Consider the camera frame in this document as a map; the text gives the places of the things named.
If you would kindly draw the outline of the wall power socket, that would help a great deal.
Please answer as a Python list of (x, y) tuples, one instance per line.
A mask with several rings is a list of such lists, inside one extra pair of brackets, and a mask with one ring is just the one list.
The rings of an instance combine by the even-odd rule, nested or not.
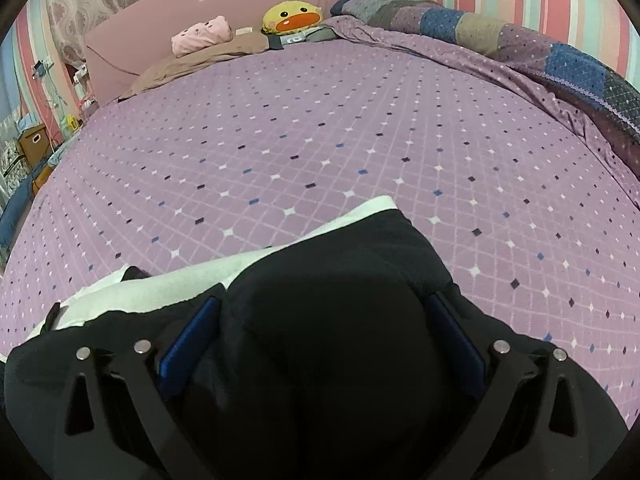
[(34, 79), (42, 79), (50, 72), (50, 69), (54, 63), (50, 60), (50, 58), (46, 58), (45, 60), (38, 60), (32, 66), (32, 78)]

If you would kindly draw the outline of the tan pillow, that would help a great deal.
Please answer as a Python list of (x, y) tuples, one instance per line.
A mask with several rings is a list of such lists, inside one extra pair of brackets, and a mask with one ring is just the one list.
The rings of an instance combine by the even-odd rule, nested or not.
[(123, 101), (133, 96), (160, 88), (168, 82), (185, 77), (216, 63), (242, 58), (245, 55), (268, 51), (269, 38), (261, 32), (233, 32), (233, 39), (203, 50), (176, 58), (171, 51), (168, 58), (155, 63), (143, 72), (118, 99)]

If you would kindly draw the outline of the patchwork quilt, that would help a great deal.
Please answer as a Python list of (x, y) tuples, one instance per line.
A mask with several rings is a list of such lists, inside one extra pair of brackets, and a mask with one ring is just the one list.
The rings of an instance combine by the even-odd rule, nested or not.
[(448, 9), (432, 0), (337, 0), (330, 13), (484, 55), (568, 93), (632, 140), (639, 140), (639, 92), (594, 56), (541, 32), (483, 14)]

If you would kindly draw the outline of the patterned storage drawers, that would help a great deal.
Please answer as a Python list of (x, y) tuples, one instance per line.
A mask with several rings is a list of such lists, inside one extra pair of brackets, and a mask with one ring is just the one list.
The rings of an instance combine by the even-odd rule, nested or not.
[(9, 197), (30, 176), (29, 163), (16, 139), (10, 139), (4, 144), (1, 153), (1, 173), (6, 195)]

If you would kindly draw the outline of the purple diamond-pattern bed sheet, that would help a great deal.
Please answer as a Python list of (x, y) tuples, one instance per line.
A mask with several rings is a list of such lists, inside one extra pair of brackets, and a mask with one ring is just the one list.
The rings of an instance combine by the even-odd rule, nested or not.
[(17, 237), (2, 351), (122, 266), (288, 244), (387, 195), (465, 296), (564, 347), (636, 419), (639, 183), (603, 129), (475, 52), (336, 24), (101, 108)]

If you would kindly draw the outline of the yellow duck plush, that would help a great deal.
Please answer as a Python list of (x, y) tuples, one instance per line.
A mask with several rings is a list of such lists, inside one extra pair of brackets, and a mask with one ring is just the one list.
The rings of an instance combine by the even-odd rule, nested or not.
[(306, 1), (282, 1), (270, 8), (262, 18), (262, 32), (287, 35), (302, 32), (323, 21), (322, 10)]

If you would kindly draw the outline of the pink headboard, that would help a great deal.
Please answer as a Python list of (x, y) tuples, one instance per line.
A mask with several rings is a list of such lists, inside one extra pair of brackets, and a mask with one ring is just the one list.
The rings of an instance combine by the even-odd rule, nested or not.
[[(101, 106), (116, 100), (152, 65), (171, 54), (171, 38), (198, 22), (224, 16), (232, 29), (260, 29), (262, 17), (286, 0), (140, 0), (85, 36), (90, 84)], [(303, 0), (328, 13), (337, 0)]]

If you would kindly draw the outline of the brown cardboard box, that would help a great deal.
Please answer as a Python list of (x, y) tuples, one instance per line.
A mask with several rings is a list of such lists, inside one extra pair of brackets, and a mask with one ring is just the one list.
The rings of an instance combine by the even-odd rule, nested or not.
[(52, 154), (47, 128), (43, 124), (25, 130), (18, 138), (18, 143), (32, 169)]

